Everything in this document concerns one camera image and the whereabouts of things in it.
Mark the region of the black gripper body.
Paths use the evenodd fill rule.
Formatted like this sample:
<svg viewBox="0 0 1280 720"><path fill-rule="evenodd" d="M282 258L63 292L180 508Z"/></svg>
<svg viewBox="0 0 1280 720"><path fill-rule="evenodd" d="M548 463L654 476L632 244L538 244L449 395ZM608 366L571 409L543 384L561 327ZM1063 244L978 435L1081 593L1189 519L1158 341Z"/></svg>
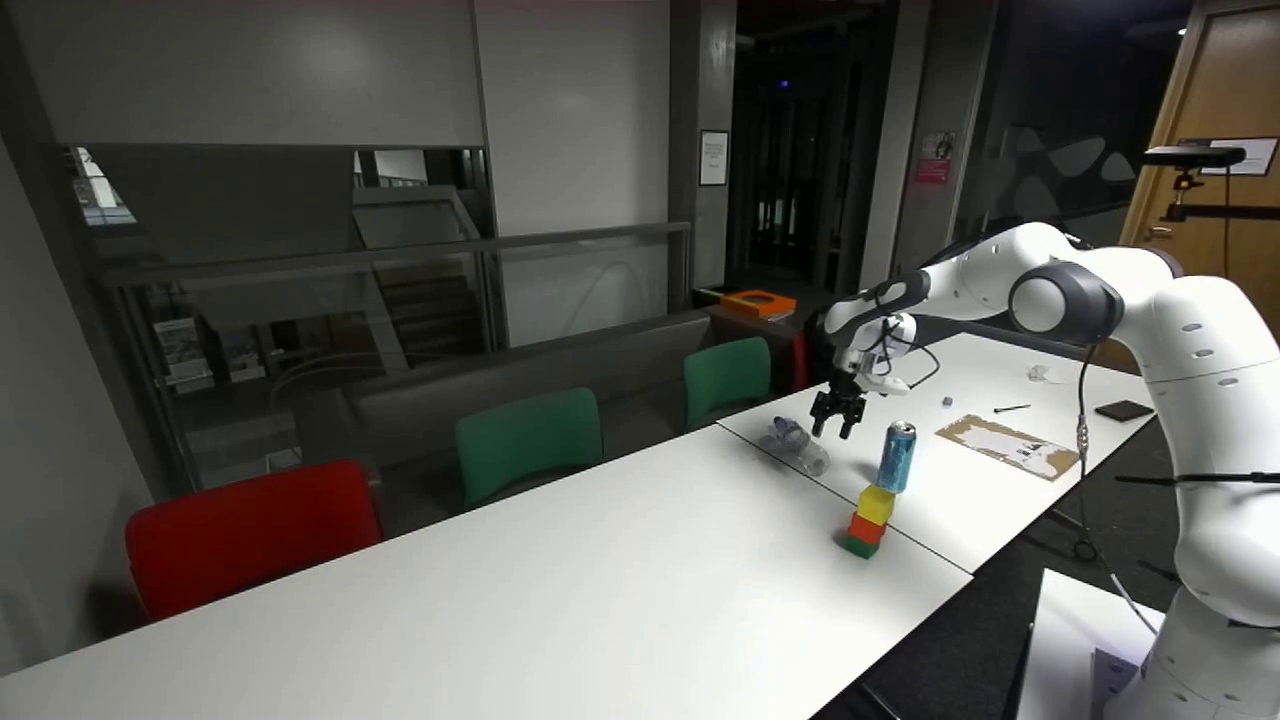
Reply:
<svg viewBox="0 0 1280 720"><path fill-rule="evenodd" d="M832 366L824 391L817 395L820 416L860 416L866 405L866 378L860 366Z"/></svg>

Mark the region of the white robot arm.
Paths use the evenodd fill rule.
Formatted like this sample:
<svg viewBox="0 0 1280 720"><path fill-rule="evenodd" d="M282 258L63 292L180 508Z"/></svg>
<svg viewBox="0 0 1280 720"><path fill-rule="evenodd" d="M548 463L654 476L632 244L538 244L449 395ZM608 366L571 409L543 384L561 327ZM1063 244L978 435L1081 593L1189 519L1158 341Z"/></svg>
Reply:
<svg viewBox="0 0 1280 720"><path fill-rule="evenodd" d="M1134 244L1081 247L1044 219L820 312L832 371L812 401L851 430L915 321L1007 317L1067 347L1119 345L1146 389L1177 493L1177 575L1157 645L1102 720L1280 720L1280 345L1229 276Z"/></svg>

